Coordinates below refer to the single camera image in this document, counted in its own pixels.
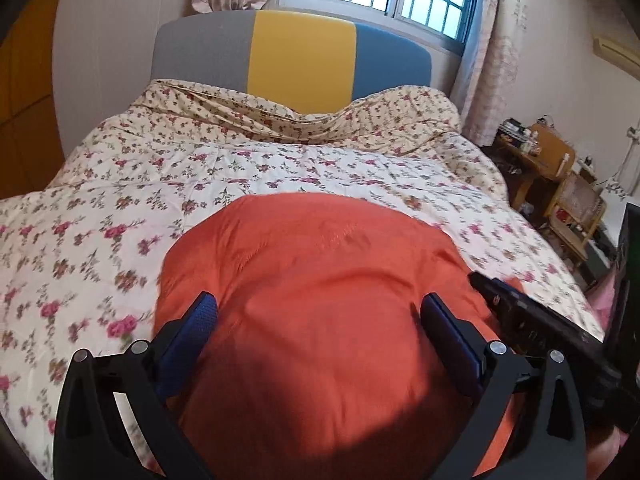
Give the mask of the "wooden chair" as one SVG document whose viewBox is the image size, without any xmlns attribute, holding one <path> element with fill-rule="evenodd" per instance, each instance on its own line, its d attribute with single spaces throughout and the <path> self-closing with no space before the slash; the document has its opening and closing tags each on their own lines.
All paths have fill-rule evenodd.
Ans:
<svg viewBox="0 0 640 480">
<path fill-rule="evenodd" d="M 554 193 L 544 214 L 550 232 L 575 262 L 588 259 L 587 245 L 604 213 L 606 203 L 591 184 L 570 171 Z"/>
</svg>

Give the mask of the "wooden desk with clutter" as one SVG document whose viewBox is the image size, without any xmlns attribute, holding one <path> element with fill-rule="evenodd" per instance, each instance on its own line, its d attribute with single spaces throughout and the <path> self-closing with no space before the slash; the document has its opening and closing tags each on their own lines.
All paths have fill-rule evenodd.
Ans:
<svg viewBox="0 0 640 480">
<path fill-rule="evenodd" d="M 525 204 L 526 195 L 536 180 L 560 184 L 576 160 L 574 148 L 545 119 L 530 126 L 507 119 L 498 127 L 494 147 L 514 158 L 513 165 L 521 170 L 518 185 L 510 192 L 511 207 L 515 210 Z"/>
</svg>

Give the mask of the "floral quilt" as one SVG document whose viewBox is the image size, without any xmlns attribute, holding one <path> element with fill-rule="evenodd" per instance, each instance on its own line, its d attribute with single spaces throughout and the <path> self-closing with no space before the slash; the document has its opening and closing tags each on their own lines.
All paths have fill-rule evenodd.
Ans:
<svg viewBox="0 0 640 480">
<path fill-rule="evenodd" d="M 96 127 L 43 191 L 1 204 L 1 414 L 52 474 L 54 416 L 77 348 L 148 336 L 172 243 L 245 195 L 362 198 L 443 229 L 474 270 L 591 335 L 602 326 L 544 239 L 508 204 L 497 169 L 450 116 L 238 122 L 128 110 Z"/>
</svg>

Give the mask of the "small-floral pillow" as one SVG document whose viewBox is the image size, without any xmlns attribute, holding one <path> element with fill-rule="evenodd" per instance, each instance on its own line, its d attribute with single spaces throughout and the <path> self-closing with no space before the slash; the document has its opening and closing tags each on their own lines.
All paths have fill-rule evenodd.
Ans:
<svg viewBox="0 0 640 480">
<path fill-rule="evenodd" d="M 172 79 L 149 84 L 129 107 L 132 122 L 154 136 L 201 142 L 255 141 L 332 145 L 407 155 L 448 133 L 460 116 L 450 99 L 424 86 L 376 92 L 336 112 L 304 114 L 259 96 Z"/>
</svg>

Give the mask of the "brown wooden wardrobe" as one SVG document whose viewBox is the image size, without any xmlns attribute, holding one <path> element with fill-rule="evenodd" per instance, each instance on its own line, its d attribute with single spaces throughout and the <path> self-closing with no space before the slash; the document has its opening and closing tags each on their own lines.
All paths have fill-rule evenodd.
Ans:
<svg viewBox="0 0 640 480">
<path fill-rule="evenodd" d="M 45 188 L 64 155 L 52 53 L 60 0 L 28 0 L 1 41 L 1 196 Z"/>
</svg>

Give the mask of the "white air conditioner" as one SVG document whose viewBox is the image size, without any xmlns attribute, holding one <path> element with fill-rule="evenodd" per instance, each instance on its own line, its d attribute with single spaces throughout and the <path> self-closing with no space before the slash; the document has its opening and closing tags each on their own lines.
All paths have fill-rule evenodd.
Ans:
<svg viewBox="0 0 640 480">
<path fill-rule="evenodd" d="M 640 79 L 639 52 L 627 48 L 623 44 L 608 37 L 597 36 L 593 38 L 593 53 L 598 58 L 619 68 L 626 74 Z"/>
</svg>

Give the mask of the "grey yellow blue headboard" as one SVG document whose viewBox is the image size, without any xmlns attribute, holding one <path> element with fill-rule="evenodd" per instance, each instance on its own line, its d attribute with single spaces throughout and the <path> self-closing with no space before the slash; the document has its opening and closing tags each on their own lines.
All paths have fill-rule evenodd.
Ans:
<svg viewBox="0 0 640 480">
<path fill-rule="evenodd" d="M 318 114 L 404 84 L 427 86 L 432 59 L 420 44 L 367 24 L 302 12 L 220 11 L 163 25 L 151 76 Z"/>
</svg>

